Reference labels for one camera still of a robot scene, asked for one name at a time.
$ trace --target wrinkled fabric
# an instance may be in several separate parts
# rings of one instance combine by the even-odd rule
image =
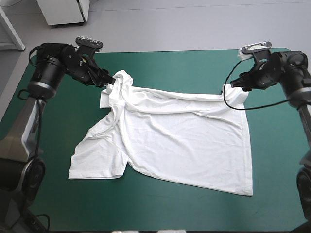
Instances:
[[[101,94],[111,112],[94,125],[71,158],[69,179],[113,179],[127,163],[154,178],[252,195],[250,136],[245,111],[222,95],[132,86],[124,71]],[[226,86],[232,106],[247,92]]]

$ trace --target clothing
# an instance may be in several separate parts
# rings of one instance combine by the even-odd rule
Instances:
[[[113,179],[127,163],[147,176],[252,195],[245,111],[222,95],[183,94],[132,86],[124,71],[101,94],[111,112],[88,132],[71,158],[69,179]],[[247,92],[226,86],[243,108]]]

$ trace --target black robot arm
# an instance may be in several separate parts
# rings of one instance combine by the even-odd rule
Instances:
[[[303,128],[311,148],[311,77],[307,56],[300,51],[270,53],[270,42],[245,46],[240,49],[242,60],[253,58],[255,64],[249,72],[231,81],[232,87],[244,91],[264,90],[280,83],[289,104],[299,112]],[[311,150],[302,158],[303,167],[297,175],[297,188],[308,221],[292,232],[311,232]]]
[[[99,68],[93,58],[102,48],[102,42],[82,36],[76,42],[79,45],[77,51],[73,45],[58,43],[44,43],[31,51],[37,50],[36,70],[28,85],[31,94],[52,98],[64,74],[84,85],[103,87],[114,83],[114,78],[107,70]]]
[[[28,84],[29,97],[7,136],[0,140],[0,232],[44,233],[47,229],[28,211],[45,173],[38,157],[40,122],[47,100],[54,97],[65,74],[84,85],[113,84],[108,71],[93,56],[102,42],[78,37],[73,45],[44,43],[37,51],[35,72]]]

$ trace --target gray floor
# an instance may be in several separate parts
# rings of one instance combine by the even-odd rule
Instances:
[[[270,40],[311,55],[311,1],[92,0],[84,26],[57,29],[46,24],[35,0],[4,10],[27,49],[0,52],[0,119],[31,48],[74,43],[78,35],[103,41],[104,52],[236,49]]]

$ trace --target white cabinet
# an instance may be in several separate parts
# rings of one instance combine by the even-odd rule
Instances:
[[[87,21],[89,0],[37,0],[49,25]]]

